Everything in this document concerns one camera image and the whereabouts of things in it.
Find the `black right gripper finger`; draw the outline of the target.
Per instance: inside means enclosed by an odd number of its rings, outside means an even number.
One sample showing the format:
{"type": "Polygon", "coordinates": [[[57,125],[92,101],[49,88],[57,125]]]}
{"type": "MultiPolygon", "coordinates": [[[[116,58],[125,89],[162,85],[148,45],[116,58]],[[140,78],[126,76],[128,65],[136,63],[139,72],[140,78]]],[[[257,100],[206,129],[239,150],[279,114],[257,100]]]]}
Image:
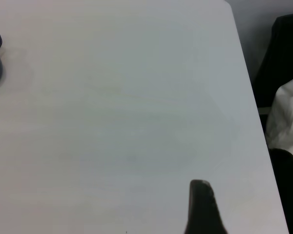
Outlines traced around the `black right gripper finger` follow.
{"type": "Polygon", "coordinates": [[[205,180],[192,180],[189,186],[186,234],[226,234],[214,191],[205,180]]]}

